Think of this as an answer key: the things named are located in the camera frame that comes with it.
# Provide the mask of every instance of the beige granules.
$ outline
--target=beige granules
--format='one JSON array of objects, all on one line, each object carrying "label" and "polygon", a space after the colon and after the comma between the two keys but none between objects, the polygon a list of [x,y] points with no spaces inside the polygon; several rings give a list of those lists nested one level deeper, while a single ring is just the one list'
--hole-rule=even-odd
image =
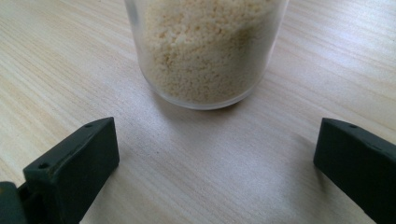
[{"label": "beige granules", "polygon": [[262,76],[275,38],[276,0],[152,0],[140,63],[160,93],[189,104],[217,104]]}]

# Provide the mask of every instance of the wood grain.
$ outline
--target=wood grain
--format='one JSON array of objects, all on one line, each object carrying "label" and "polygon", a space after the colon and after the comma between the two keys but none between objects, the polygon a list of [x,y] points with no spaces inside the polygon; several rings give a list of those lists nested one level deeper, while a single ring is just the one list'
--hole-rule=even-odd
[{"label": "wood grain", "polygon": [[257,90],[206,112],[152,93],[121,0],[0,5],[0,181],[112,116],[120,167],[81,223],[374,223],[312,159],[323,117],[396,144],[396,2],[290,0]]}]

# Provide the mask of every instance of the table surface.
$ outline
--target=table surface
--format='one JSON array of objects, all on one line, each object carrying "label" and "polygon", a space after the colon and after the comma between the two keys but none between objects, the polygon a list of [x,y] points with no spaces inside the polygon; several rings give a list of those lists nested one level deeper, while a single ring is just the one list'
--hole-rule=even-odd
[{"label": "table surface", "polygon": [[374,223],[313,165],[321,119],[396,143],[396,1],[290,0],[258,88],[170,105],[139,70],[121,0],[2,0],[0,181],[114,117],[120,167],[81,223]]}]

